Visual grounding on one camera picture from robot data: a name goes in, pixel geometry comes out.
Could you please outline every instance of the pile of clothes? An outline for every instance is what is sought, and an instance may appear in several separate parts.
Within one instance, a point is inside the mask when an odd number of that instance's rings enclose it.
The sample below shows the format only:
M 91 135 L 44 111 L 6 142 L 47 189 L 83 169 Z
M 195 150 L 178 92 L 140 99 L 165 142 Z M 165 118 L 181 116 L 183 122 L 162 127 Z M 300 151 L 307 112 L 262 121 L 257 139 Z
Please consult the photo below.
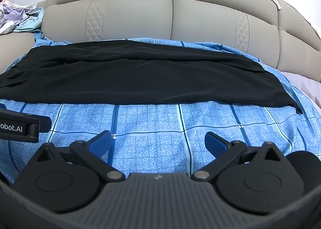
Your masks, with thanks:
M 0 35 L 9 32 L 33 32 L 42 23 L 43 7 L 20 6 L 8 0 L 0 2 Z

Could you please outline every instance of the headboard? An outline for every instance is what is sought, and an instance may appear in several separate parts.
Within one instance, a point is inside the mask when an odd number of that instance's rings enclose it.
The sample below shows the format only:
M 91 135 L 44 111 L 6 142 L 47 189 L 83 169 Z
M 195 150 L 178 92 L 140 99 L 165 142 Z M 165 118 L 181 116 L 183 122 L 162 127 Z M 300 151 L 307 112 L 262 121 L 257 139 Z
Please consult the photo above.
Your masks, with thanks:
M 280 10 L 272 0 L 46 0 L 41 29 L 54 41 L 216 42 L 320 81 L 319 36 L 293 7 L 278 2 Z

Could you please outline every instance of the bed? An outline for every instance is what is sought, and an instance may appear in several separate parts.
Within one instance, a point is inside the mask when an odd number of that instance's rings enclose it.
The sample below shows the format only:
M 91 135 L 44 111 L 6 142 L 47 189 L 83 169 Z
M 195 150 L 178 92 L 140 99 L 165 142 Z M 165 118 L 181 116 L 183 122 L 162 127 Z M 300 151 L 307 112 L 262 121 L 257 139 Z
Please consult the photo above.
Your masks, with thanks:
M 45 39 L 35 42 L 32 33 L 0 37 L 3 71 L 23 60 L 30 48 L 39 46 L 131 39 L 223 49 L 247 56 L 275 75 L 303 114 L 291 106 L 269 108 L 217 101 L 34 104 L 1 99 L 0 93 L 0 103 L 7 109 L 48 116 L 53 123 L 48 133 L 41 133 L 37 144 L 0 140 L 0 172 L 13 183 L 43 143 L 68 146 L 103 130 L 113 134 L 113 146 L 102 159 L 125 175 L 192 174 L 214 159 L 204 145 L 208 131 L 251 146 L 273 141 L 285 155 L 307 150 L 320 156 L 320 110 L 280 71 L 319 82 L 321 40 L 294 8 L 277 1 L 281 9 L 273 0 L 46 0 L 41 4 L 45 7 L 41 26 Z

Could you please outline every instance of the black cloth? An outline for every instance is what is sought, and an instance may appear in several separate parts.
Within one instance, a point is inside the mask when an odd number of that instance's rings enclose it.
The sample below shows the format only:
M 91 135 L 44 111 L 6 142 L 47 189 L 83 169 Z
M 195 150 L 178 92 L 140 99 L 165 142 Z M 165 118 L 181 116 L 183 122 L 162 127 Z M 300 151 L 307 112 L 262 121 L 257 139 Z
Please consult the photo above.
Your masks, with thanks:
M 170 104 L 222 101 L 298 104 L 244 56 L 117 40 L 33 48 L 0 75 L 0 98 L 27 103 Z

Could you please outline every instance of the blue checkered sheet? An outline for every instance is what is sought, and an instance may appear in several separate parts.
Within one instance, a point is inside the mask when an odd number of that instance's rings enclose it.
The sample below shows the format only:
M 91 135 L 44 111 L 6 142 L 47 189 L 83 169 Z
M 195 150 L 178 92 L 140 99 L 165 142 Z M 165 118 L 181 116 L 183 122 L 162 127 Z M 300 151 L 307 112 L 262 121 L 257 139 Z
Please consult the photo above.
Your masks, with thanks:
M 296 113 L 291 106 L 266 108 L 216 101 L 176 105 L 57 105 L 0 99 L 7 109 L 49 116 L 53 123 L 51 131 L 42 133 L 37 144 L 0 140 L 0 171 L 11 183 L 41 144 L 52 142 L 57 147 L 68 146 L 75 140 L 87 141 L 103 130 L 110 130 L 113 134 L 113 146 L 102 159 L 126 175 L 131 172 L 195 172 L 214 160 L 204 146 L 204 136 L 208 131 L 228 141 L 244 141 L 249 146 L 273 141 L 284 154 L 308 150 L 320 155 L 321 116 L 307 96 L 258 58 L 210 42 L 131 40 L 246 56 L 279 78 L 303 114 Z M 39 39 L 35 47 L 68 43 Z

